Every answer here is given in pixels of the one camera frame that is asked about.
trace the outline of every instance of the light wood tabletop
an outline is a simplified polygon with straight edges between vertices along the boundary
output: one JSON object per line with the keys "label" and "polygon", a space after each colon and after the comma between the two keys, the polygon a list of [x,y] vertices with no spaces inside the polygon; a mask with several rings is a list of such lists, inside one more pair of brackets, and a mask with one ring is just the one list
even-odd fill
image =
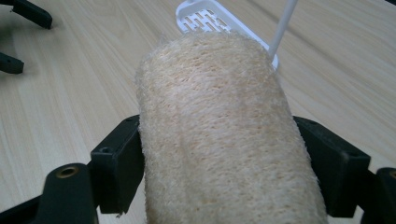
{"label": "light wood tabletop", "polygon": [[[219,0],[266,42],[286,0]],[[0,51],[25,62],[0,72],[0,211],[41,193],[46,175],[90,152],[138,114],[134,72],[181,36],[181,0],[32,0],[53,18],[45,30],[0,6]],[[294,115],[312,119],[396,167],[396,6],[384,0],[301,0],[279,50]],[[331,223],[359,223],[330,218]],[[101,223],[144,223],[141,185],[130,212]]]}

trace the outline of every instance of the wooden table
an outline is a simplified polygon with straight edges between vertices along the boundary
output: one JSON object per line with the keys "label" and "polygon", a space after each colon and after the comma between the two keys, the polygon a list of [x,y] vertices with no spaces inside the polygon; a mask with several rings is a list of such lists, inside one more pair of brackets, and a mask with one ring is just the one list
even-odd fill
{"label": "wooden table", "polygon": [[[90,151],[138,113],[134,72],[181,36],[181,0],[35,0],[53,17],[42,29],[0,7],[0,51],[25,62],[0,73],[0,211],[41,193],[45,176]],[[270,42],[286,0],[220,0]],[[383,0],[301,0],[278,50],[293,114],[313,119],[396,167],[396,6]],[[143,223],[143,186],[130,212],[101,223]],[[357,223],[330,218],[331,223]]]}

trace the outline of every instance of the loofah sponge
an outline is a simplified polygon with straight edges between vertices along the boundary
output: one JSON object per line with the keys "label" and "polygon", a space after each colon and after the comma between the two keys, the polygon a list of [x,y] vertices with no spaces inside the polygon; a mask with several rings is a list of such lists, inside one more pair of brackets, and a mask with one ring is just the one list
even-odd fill
{"label": "loofah sponge", "polygon": [[326,223],[309,155],[266,51],[196,33],[136,73],[148,223]]}

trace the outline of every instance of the wood grain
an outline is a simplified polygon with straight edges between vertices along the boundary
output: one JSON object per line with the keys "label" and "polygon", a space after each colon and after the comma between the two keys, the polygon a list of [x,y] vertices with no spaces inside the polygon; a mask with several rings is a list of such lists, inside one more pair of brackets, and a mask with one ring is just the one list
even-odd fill
{"label": "wood grain", "polygon": [[[21,75],[0,73],[0,211],[40,194],[58,166],[88,162],[122,119],[138,113],[133,76],[141,59],[181,35],[180,0],[32,2],[52,15],[51,30],[0,7],[0,50],[25,62]],[[266,42],[286,4],[220,2]],[[396,6],[383,0],[301,0],[278,50],[292,112],[371,155],[373,171],[396,167],[395,21]],[[144,223],[143,190],[128,214],[99,217]]]}

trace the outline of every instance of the natural fiber sponge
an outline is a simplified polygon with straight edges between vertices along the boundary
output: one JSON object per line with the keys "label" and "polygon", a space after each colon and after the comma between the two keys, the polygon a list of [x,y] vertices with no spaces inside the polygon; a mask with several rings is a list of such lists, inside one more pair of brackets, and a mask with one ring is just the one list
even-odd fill
{"label": "natural fiber sponge", "polygon": [[136,73],[148,223],[326,223],[317,178],[266,51],[197,33]]}

